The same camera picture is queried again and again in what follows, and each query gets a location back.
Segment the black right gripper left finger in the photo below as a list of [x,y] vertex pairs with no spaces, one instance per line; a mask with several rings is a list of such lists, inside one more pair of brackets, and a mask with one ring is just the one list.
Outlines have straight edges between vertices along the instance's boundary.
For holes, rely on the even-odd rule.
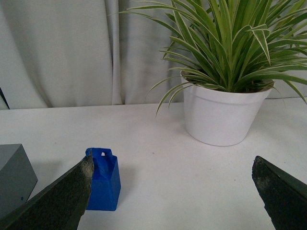
[[92,155],[0,221],[2,230],[75,230],[87,207],[94,163]]

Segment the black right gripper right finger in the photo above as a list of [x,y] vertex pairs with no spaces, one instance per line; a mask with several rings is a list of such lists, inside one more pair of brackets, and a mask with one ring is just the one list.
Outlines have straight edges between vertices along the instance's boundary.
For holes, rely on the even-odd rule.
[[255,157],[252,180],[275,229],[305,230],[307,228],[307,185],[305,183],[261,156]]

